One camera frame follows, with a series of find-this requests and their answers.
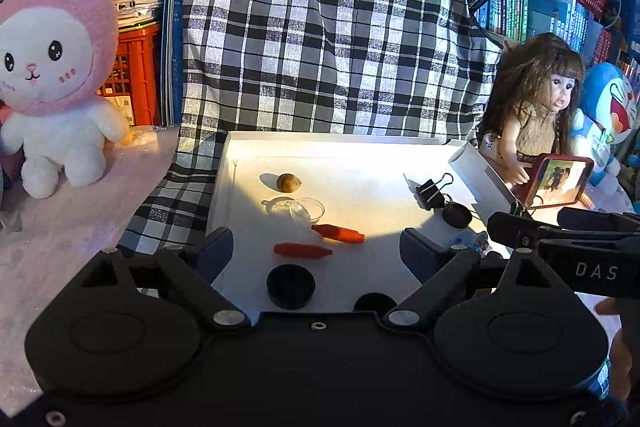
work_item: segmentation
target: human hand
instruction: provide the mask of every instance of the human hand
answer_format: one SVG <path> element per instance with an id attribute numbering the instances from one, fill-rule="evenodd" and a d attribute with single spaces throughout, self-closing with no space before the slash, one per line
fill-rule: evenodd
<path id="1" fill-rule="evenodd" d="M 595 312 L 599 315 L 619 315 L 616 309 L 616 300 L 613 298 L 604 299 L 595 307 Z M 631 393 L 631 369 L 633 359 L 631 352 L 625 344 L 623 329 L 620 328 L 611 343 L 609 360 L 611 369 L 609 371 L 609 392 L 612 396 L 626 400 Z"/>
<path id="2" fill-rule="evenodd" d="M 505 182 L 510 182 L 516 185 L 522 185 L 529 182 L 529 175 L 525 169 L 532 168 L 530 163 L 514 161 L 507 165 L 509 172 Z"/>

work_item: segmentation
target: brown ball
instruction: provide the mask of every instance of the brown ball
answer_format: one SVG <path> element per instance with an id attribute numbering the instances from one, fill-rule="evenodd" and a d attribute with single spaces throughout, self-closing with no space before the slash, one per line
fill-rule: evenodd
<path id="1" fill-rule="evenodd" d="M 276 187 L 280 192 L 295 192 L 300 188 L 302 182 L 293 174 L 281 174 L 276 180 Z"/>

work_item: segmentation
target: pink and white stuffed rabbit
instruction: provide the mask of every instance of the pink and white stuffed rabbit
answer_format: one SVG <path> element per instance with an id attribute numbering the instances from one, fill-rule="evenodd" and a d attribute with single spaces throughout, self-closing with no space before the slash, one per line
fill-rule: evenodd
<path id="1" fill-rule="evenodd" d="M 47 198 L 65 169 L 74 187 L 106 169 L 104 139 L 127 121 L 95 93 L 113 68 L 118 23 L 111 0 L 5 0 L 0 4 L 0 98 L 13 109 L 0 153 L 24 147 L 25 190 Z"/>

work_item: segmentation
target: white tray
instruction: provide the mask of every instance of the white tray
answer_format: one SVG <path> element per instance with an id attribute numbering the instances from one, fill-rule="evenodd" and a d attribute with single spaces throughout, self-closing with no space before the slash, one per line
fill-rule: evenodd
<path id="1" fill-rule="evenodd" d="M 293 194 L 270 188 L 283 172 L 298 176 L 302 187 Z M 370 292 L 399 303 L 419 287 L 399 257 L 402 230 L 414 227 L 440 244 L 459 232 L 444 223 L 439 210 L 434 215 L 421 208 L 415 196 L 417 185 L 437 181 L 445 172 L 454 182 L 443 192 L 468 206 L 476 232 L 485 229 L 494 212 L 509 212 L 513 196 L 464 141 L 439 145 L 431 139 L 386 136 L 229 133 L 207 233 L 229 227 L 234 254 L 213 287 L 255 321 L 260 311 L 279 311 L 266 290 L 270 270 L 295 263 L 316 279 L 314 297 L 302 311 L 351 311 L 358 297 Z M 319 223 L 358 230 L 366 241 L 329 242 L 288 214 L 268 214 L 261 202 L 283 196 L 321 201 L 326 211 Z M 273 253 L 273 246 L 284 242 L 324 245 L 334 254 L 320 260 L 287 259 Z M 492 247 L 508 255 L 505 247 Z"/>

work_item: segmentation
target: doll hair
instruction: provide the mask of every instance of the doll hair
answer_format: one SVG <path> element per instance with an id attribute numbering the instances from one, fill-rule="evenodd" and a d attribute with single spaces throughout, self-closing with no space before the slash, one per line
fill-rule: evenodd
<path id="1" fill-rule="evenodd" d="M 544 106 L 547 102 L 540 100 L 540 93 L 548 92 L 548 80 L 553 74 L 575 79 L 570 105 L 556 117 L 556 137 L 551 151 L 565 154 L 570 118 L 578 103 L 578 84 L 584 78 L 584 64 L 580 55 L 553 33 L 527 39 L 502 56 L 479 126 L 480 136 L 487 132 L 500 135 L 512 110 L 522 121 L 527 118 L 527 105 Z"/>

